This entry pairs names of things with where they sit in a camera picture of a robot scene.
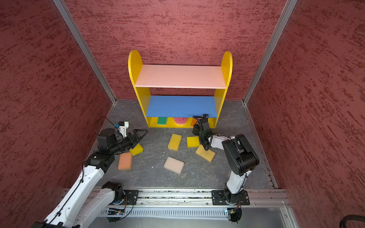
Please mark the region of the bright yellow sponge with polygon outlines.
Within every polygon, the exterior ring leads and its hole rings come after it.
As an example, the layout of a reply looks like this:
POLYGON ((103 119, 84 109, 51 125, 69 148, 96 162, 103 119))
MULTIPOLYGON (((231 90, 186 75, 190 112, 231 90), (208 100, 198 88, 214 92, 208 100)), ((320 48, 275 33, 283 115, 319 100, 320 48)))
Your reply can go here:
POLYGON ((133 149, 130 149, 130 153, 132 156, 138 155, 144 151, 143 147, 140 144, 137 144, 133 149))
POLYGON ((189 136, 186 138, 186 140, 188 148, 199 147, 201 145, 198 136, 189 136))

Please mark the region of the smiley face sponge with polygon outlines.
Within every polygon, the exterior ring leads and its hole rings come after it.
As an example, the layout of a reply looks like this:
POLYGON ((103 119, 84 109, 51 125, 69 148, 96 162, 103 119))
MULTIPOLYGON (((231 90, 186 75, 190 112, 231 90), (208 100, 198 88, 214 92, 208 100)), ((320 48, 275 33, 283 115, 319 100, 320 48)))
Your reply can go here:
POLYGON ((185 117, 174 117, 174 122, 177 124, 177 125, 184 125, 186 124, 188 118, 185 118, 185 117))

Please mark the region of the salmon pink sponge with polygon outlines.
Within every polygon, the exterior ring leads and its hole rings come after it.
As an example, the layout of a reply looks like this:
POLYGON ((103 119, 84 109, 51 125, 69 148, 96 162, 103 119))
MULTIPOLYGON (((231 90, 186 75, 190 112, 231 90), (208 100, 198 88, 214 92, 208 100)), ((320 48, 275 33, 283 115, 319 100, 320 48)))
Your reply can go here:
POLYGON ((132 168, 132 154, 123 153, 119 157, 118 170, 130 170, 132 168))

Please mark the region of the green yellow sponge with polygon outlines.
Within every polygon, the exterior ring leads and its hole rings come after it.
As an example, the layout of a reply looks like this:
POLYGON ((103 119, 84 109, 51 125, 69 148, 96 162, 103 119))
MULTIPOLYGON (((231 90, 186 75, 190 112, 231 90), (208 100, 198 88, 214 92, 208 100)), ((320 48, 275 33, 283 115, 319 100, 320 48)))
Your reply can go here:
POLYGON ((159 117, 157 120, 158 125, 166 125, 167 124, 167 117, 159 117))

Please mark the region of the dark yellow sponge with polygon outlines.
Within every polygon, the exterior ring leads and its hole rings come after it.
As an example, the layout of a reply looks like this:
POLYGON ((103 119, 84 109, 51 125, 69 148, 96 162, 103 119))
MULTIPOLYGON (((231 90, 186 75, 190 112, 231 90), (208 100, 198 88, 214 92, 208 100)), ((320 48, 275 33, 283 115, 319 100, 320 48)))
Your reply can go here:
POLYGON ((178 134, 172 134, 171 139, 168 144, 168 149, 172 151, 178 151, 182 136, 178 134))

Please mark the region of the orange sponge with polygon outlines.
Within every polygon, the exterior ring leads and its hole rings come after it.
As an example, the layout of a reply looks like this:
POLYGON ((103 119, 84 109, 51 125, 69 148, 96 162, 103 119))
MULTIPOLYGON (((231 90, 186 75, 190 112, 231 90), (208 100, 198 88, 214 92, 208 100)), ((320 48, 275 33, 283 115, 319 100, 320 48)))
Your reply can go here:
POLYGON ((197 119, 197 118, 192 118, 191 127, 192 127, 192 128, 194 128, 194 126, 195 126, 196 124, 199 124, 199 123, 198 123, 198 119, 197 119))

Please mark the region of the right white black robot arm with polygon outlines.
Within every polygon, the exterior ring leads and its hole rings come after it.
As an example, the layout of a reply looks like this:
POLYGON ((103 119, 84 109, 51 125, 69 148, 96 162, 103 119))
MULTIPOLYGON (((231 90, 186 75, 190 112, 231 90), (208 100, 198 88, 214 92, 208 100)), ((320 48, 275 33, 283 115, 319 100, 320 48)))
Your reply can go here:
POLYGON ((230 177, 224 186, 223 199, 231 205, 241 202, 244 184, 250 173, 259 165, 256 152, 243 134, 215 134, 210 128, 208 115, 194 116, 193 119, 193 134, 198 137, 200 143, 196 152, 210 161, 213 159, 211 148, 223 150, 231 168, 230 177))

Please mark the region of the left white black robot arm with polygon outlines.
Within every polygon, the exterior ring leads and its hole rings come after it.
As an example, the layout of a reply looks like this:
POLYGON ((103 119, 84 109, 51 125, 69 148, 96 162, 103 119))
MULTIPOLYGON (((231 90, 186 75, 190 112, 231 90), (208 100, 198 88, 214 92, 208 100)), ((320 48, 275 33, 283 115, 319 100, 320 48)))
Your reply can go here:
POLYGON ((35 222, 34 228, 87 228, 108 205, 133 205, 123 190, 122 184, 108 181, 99 194, 84 205, 88 196, 106 174, 115 156, 134 149, 147 135, 147 129, 134 129, 131 133, 120 133, 116 128, 106 128, 97 135, 98 148, 82 164, 79 177, 43 222, 35 222))

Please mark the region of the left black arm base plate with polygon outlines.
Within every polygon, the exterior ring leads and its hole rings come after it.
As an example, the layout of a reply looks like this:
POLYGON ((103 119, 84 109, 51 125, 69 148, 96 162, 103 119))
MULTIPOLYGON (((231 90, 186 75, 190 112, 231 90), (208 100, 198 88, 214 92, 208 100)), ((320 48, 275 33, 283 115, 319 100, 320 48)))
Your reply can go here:
POLYGON ((117 190, 113 205, 136 205, 139 190, 117 190))

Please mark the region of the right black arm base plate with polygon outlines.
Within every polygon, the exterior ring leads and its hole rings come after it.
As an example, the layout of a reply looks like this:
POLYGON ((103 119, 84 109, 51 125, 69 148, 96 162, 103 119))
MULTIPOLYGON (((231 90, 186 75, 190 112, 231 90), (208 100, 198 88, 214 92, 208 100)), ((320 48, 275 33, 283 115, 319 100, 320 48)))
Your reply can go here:
POLYGON ((248 192, 245 190, 236 194, 232 194, 229 190, 213 190, 211 194, 213 205, 250 205, 248 192))

